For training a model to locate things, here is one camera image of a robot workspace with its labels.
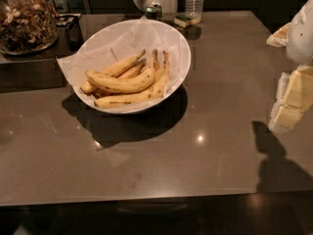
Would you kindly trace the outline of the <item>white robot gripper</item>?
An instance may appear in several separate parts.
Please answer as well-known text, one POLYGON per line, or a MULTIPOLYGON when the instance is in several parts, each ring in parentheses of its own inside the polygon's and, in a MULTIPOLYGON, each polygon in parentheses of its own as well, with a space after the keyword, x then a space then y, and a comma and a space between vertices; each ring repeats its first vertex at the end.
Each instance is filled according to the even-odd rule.
POLYGON ((299 64, 292 73, 282 73, 268 123, 271 131, 284 133, 294 129, 313 106, 313 0, 308 0, 291 23, 276 30, 266 43, 273 47, 287 43, 288 56, 299 64))

